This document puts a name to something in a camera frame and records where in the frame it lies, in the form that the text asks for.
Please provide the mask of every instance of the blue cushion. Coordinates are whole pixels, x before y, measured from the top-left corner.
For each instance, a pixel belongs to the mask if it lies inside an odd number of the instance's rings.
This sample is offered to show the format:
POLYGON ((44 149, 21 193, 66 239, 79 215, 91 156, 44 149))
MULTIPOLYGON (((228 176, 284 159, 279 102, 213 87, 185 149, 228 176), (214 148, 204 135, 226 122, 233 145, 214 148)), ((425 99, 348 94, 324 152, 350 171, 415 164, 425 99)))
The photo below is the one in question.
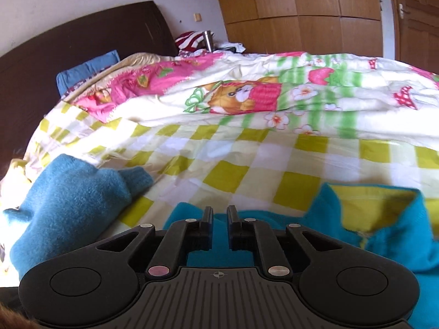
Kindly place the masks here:
POLYGON ((70 87, 95 76, 99 72, 120 62, 119 54, 116 50, 108 52, 103 56, 99 56, 82 63, 77 67, 58 73, 56 76, 56 84, 58 85, 59 95, 63 95, 70 87))

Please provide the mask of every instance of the bed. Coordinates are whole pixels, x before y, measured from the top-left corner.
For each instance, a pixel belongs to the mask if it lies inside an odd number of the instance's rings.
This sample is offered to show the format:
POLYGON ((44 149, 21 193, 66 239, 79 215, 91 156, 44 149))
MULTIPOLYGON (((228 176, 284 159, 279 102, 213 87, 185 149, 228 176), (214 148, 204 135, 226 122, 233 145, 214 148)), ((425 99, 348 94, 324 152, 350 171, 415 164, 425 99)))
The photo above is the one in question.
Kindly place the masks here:
MULTIPOLYGON (((25 98, 5 96, 10 111, 2 121, 14 127, 2 131, 1 160, 9 166, 2 208, 18 207, 45 167, 69 154, 98 168, 141 166, 154 178, 102 237, 142 223, 161 228, 179 202, 215 212, 234 204, 302 216, 324 182, 420 189, 439 233, 437 75, 350 54, 175 57, 153 2, 46 33, 57 36, 59 48, 29 41, 0 59, 6 86, 21 77, 24 65, 37 68, 15 89, 25 98), (105 24, 118 27, 108 29, 102 45, 84 34, 84 26, 105 24), (57 103, 55 74, 111 49, 122 60, 57 103), (67 62, 60 50, 73 50, 74 57, 68 53, 67 62), (41 82, 26 87, 30 75, 41 82)), ((36 39, 53 40, 45 34, 36 39)), ((100 33, 94 39, 101 40, 100 33)), ((376 214, 368 228, 344 225, 367 233, 383 221, 376 214)), ((0 242, 10 247, 13 235, 4 236, 0 242)))

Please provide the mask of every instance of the yellow and white checkered fabric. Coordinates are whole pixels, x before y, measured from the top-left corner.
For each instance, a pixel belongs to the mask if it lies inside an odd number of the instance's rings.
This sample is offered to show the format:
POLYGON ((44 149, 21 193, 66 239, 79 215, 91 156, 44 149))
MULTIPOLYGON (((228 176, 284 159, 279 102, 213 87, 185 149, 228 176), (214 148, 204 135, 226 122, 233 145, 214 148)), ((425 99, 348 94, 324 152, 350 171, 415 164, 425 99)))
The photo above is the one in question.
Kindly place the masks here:
POLYGON ((106 235, 145 222, 160 228, 179 202, 301 215, 325 181, 418 188, 439 233, 438 154, 407 143, 207 124, 102 124, 61 102, 31 139, 26 176, 32 180, 61 153, 97 167, 142 166, 155 178, 106 235))

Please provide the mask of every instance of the headboard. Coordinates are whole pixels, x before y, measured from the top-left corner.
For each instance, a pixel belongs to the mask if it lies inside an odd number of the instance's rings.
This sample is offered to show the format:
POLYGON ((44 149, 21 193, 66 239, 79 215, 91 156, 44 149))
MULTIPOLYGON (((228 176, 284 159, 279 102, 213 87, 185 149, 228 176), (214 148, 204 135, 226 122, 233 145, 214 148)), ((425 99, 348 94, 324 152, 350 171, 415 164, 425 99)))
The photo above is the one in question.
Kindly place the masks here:
POLYGON ((56 74, 114 49, 120 59, 178 52, 157 5, 146 1, 67 22, 0 57, 0 178, 60 98, 56 74))

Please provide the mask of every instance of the metal pin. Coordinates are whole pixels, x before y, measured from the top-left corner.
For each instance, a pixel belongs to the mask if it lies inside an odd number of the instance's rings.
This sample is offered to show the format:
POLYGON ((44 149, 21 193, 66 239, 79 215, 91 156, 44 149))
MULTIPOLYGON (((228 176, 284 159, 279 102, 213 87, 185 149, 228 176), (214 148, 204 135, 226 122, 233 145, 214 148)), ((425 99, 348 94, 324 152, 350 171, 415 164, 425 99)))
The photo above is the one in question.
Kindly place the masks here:
POLYGON ((148 273, 154 277, 165 276, 169 272, 170 270, 166 266, 153 266, 148 270, 148 273))
POLYGON ((289 274, 290 270, 285 266, 273 266, 268 269, 268 273, 271 274, 272 276, 282 277, 289 274))

